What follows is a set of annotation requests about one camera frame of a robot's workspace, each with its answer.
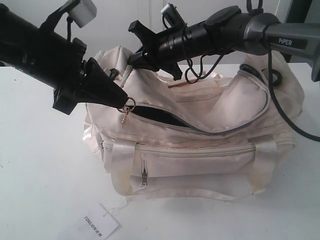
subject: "black mechanical arm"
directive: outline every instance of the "black mechanical arm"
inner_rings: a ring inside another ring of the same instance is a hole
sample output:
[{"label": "black mechanical arm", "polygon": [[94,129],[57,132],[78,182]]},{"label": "black mechanical arm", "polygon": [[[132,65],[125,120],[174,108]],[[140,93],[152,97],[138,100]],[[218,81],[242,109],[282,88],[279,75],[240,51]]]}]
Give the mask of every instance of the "black mechanical arm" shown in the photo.
[{"label": "black mechanical arm", "polygon": [[96,103],[121,109],[128,95],[113,82],[115,71],[105,73],[90,58],[83,60],[87,46],[54,32],[63,14],[68,23],[82,28],[97,13],[91,0],[69,0],[35,27],[0,4],[0,61],[54,88],[53,107],[70,114],[77,103]]},{"label": "black mechanical arm", "polygon": [[228,53],[265,55],[268,43],[272,50],[313,60],[312,80],[320,81],[320,24],[280,23],[261,7],[242,13],[238,6],[230,6],[189,27],[170,3],[162,15],[170,28],[157,34],[139,21],[130,25],[129,31],[143,44],[128,61],[134,68],[162,69],[179,80],[183,73],[178,62],[187,58],[221,55],[232,45]]}]

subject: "white wall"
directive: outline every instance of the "white wall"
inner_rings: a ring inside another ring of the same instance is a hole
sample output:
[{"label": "white wall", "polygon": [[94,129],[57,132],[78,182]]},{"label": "white wall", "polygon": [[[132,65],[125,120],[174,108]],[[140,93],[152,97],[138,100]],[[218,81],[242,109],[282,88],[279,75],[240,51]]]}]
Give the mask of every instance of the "white wall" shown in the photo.
[{"label": "white wall", "polygon": [[[1,0],[10,10],[39,27],[47,16],[62,6],[67,0]],[[94,56],[99,50],[108,50],[122,45],[135,52],[139,46],[138,38],[128,32],[131,22],[140,20],[155,32],[163,29],[161,9],[168,0],[93,0],[97,6],[97,17],[84,28],[72,26],[72,38],[77,37],[88,45],[86,57]],[[210,17],[222,8],[238,5],[246,11],[246,0],[170,0],[191,26]],[[265,12],[276,14],[284,21],[291,0],[265,0]],[[66,38],[66,16],[58,24],[56,32]],[[240,63],[244,54],[240,52],[226,56],[222,63]],[[215,57],[205,61],[211,64]]]}]

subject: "front zipper pocket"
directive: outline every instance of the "front zipper pocket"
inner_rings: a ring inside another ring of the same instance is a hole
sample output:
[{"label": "front zipper pocket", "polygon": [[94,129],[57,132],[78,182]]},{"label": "front zipper pocket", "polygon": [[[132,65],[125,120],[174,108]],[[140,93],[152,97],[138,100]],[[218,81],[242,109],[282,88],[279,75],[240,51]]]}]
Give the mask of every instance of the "front zipper pocket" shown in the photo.
[{"label": "front zipper pocket", "polygon": [[[275,138],[278,155],[282,156],[295,145],[293,137]],[[110,165],[113,140],[102,142],[105,166]],[[132,175],[148,178],[203,174],[233,174],[246,171],[255,158],[253,143],[228,147],[175,149],[136,144]]]}]

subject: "metal ring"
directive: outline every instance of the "metal ring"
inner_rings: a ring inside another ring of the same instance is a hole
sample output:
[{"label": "metal ring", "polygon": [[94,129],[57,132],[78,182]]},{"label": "metal ring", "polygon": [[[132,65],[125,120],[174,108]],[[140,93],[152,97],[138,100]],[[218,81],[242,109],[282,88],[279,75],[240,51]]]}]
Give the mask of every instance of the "metal ring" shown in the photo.
[{"label": "metal ring", "polygon": [[128,101],[129,101],[129,100],[132,100],[132,101],[133,101],[133,108],[130,108],[131,106],[128,106],[128,105],[127,105],[128,102],[126,102],[126,104],[123,106],[123,108],[117,109],[120,113],[122,113],[122,114],[131,113],[131,112],[136,108],[136,105],[137,105],[136,100],[134,100],[134,99],[133,99],[132,97],[130,97],[130,96],[128,97]]}]

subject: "bag strap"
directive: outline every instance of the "bag strap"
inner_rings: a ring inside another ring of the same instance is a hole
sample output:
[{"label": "bag strap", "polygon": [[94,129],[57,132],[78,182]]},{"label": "bag strap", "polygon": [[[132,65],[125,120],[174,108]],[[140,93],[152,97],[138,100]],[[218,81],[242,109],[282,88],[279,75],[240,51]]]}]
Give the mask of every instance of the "bag strap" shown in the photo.
[{"label": "bag strap", "polygon": [[252,192],[247,196],[230,196],[217,191],[199,188],[167,188],[151,192],[134,191],[130,183],[135,159],[136,142],[116,139],[111,154],[111,178],[114,189],[122,196],[149,198],[194,197],[232,201],[262,193],[271,181],[277,164],[277,144],[271,136],[251,139],[255,145],[255,159],[248,174]]}]

